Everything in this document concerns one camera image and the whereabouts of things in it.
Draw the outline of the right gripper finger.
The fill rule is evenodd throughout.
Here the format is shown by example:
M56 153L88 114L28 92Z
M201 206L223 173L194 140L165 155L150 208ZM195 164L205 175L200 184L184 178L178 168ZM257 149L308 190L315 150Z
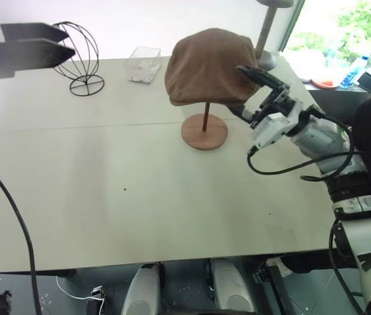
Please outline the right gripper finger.
M246 65L238 65L236 68L245 74L245 76L247 76L251 82L259 85L260 87L269 87L271 89L271 93L273 94L273 98L285 98L290 92L290 86L287 83L281 81L274 75L271 75L269 72Z
M227 106L227 109L237 118L241 119L242 121L249 122L250 120L248 118L245 118L244 116L244 105L238 105L238 106Z

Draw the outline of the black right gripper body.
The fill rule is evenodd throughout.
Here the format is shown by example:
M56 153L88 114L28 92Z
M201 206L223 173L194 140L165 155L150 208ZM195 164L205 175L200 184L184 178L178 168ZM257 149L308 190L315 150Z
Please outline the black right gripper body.
M288 117L294 109L296 101L289 96L290 87L280 85L278 88L263 86L255 93L255 97L260 100L256 109L244 106L243 119L255 128L261 121L270 114L280 113Z

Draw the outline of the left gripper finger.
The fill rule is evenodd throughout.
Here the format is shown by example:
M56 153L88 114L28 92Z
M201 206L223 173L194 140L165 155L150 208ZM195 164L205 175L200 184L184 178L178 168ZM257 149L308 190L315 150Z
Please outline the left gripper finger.
M42 22L1 24L1 30L6 41L48 39L61 42L68 38L65 31Z
M16 72L55 68L75 55L72 48L48 39L0 43L0 79Z

